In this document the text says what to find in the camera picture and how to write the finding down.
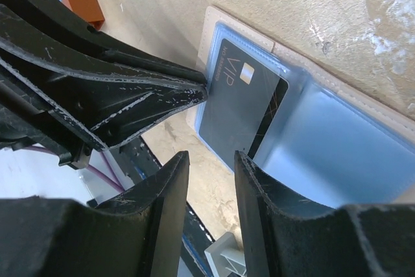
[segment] cable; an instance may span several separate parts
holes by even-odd
[[[45,147],[40,147],[40,146],[29,146],[29,147],[25,147],[24,149],[27,150],[27,151],[44,152],[46,154],[55,155],[49,149],[46,149]],[[91,171],[96,176],[98,176],[101,180],[103,180],[104,182],[106,182],[109,186],[113,187],[119,193],[122,193],[124,191],[124,189],[120,185],[118,185],[113,180],[111,180],[110,178],[108,178],[102,171],[98,170],[93,165],[88,165],[86,167],[86,169],[89,170],[89,171]]]
[[[124,191],[125,188],[122,185],[122,183],[120,182],[120,180],[118,179],[118,176],[116,175],[115,171],[112,169],[110,162],[108,161],[107,157],[105,156],[105,154],[103,152],[99,153],[101,155],[102,160],[104,160],[104,163],[106,164],[108,170],[110,171],[114,182],[116,182]]]

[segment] white plastic piece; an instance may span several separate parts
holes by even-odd
[[[226,232],[205,250],[214,277],[227,277],[231,272],[246,276],[244,253],[238,249],[235,236]]]

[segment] orange block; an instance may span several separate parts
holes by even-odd
[[[62,0],[62,3],[96,29],[100,29],[104,24],[104,14],[102,14],[98,0]]]

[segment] screw hole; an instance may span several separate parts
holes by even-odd
[[[85,146],[85,149],[84,149],[85,156],[91,156],[91,152],[92,152],[91,147]]]
[[[77,108],[77,110],[83,110],[84,109],[84,107],[82,106],[82,104],[79,101],[77,102],[75,107]]]
[[[99,33],[99,31],[97,31],[97,30],[95,29],[95,27],[94,27],[94,26],[92,26],[92,25],[88,25],[88,26],[86,27],[86,29],[88,29],[88,31],[89,31],[90,33],[92,33],[92,34],[98,34],[98,33]]]

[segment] card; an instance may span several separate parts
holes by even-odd
[[[200,137],[230,168],[236,150],[253,158],[287,88],[285,80],[223,39]]]

